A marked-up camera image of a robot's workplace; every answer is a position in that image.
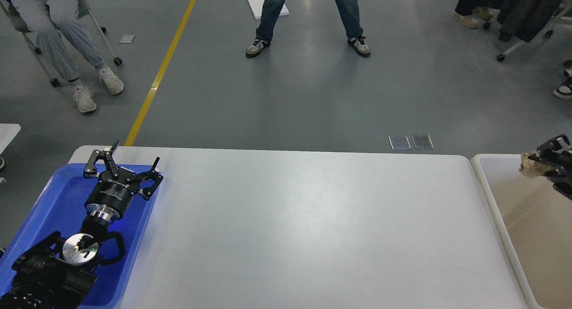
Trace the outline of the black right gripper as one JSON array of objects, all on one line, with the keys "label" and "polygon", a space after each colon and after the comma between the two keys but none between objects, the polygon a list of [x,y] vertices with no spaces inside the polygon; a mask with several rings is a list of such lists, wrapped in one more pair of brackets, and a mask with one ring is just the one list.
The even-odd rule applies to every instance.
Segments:
[{"label": "black right gripper", "polygon": [[539,163],[556,163],[547,166],[543,173],[554,184],[552,187],[568,199],[572,199],[571,142],[565,134],[550,138],[527,157]]}]

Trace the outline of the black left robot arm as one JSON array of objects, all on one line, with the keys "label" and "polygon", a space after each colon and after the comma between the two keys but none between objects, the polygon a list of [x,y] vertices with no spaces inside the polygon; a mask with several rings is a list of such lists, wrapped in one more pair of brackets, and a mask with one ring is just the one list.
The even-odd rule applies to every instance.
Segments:
[{"label": "black left robot arm", "polygon": [[118,146],[53,173],[6,251],[3,309],[112,309],[125,292],[163,175]]}]

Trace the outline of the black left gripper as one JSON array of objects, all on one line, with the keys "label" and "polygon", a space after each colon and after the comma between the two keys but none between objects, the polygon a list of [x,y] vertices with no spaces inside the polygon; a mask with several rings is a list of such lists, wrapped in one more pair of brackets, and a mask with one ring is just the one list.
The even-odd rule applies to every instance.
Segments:
[{"label": "black left gripper", "polygon": [[[131,169],[117,167],[113,152],[120,144],[116,140],[109,150],[94,150],[84,167],[84,178],[98,177],[98,183],[88,196],[84,207],[88,215],[96,212],[106,213],[106,220],[121,220],[134,195],[140,195],[149,201],[163,181],[163,175],[157,170],[160,158],[157,157],[148,171],[134,173]],[[96,162],[103,161],[106,171],[98,175]],[[141,187],[146,181],[151,185]]]}]

